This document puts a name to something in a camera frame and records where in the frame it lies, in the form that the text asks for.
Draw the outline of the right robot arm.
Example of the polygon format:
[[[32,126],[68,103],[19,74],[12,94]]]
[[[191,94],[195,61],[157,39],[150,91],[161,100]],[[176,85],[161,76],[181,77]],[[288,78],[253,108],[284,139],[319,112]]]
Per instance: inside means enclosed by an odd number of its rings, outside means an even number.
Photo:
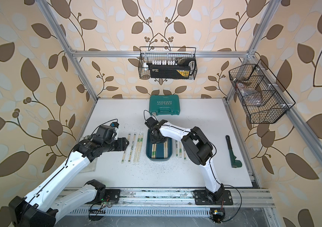
[[[189,159],[201,168],[207,199],[211,203],[220,201],[225,189],[213,163],[216,148],[201,129],[196,126],[192,129],[182,128],[166,120],[157,121],[154,117],[146,119],[145,125],[149,129],[152,144],[163,143],[168,138],[182,143]]]

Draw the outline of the chopsticks pair green band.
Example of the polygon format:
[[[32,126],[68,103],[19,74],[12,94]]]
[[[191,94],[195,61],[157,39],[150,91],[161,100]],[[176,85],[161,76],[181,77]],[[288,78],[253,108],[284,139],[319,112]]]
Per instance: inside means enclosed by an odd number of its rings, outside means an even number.
[[[137,134],[134,133],[132,144],[131,144],[131,150],[130,150],[130,154],[129,154],[129,157],[128,157],[128,163],[131,163],[131,160],[132,160],[132,155],[133,155],[133,151],[134,151],[134,147],[135,147],[136,139],[137,139],[136,136],[137,136]]]

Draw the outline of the teal plastic storage box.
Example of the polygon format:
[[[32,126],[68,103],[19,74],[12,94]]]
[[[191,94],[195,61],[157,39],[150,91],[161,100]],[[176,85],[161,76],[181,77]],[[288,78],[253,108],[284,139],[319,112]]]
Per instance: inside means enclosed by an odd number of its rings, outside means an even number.
[[[157,153],[156,153],[156,159],[152,159],[152,143],[149,141],[149,131],[147,132],[147,140],[146,140],[146,156],[151,161],[167,161],[170,159],[173,153],[173,145],[172,145],[172,139],[168,138],[168,153],[169,157],[167,159],[163,158],[164,155],[164,143],[157,143]]]

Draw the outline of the chopsticks pair panda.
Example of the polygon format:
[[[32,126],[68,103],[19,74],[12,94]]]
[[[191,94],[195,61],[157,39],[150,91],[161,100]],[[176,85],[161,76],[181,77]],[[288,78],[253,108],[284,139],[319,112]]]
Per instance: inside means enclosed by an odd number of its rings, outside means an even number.
[[[175,141],[175,156],[178,159],[179,158],[179,142]]]

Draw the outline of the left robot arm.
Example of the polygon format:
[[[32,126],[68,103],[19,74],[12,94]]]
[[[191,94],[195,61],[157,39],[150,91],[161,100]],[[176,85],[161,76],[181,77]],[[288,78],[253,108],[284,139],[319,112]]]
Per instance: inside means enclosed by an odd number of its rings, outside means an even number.
[[[73,178],[105,152],[125,151],[127,138],[118,137],[119,124],[100,125],[96,132],[76,144],[69,157],[46,180],[25,197],[16,196],[9,203],[11,222],[15,227],[53,227],[67,214],[86,203],[105,204],[106,186],[90,180],[79,190],[58,198]]]

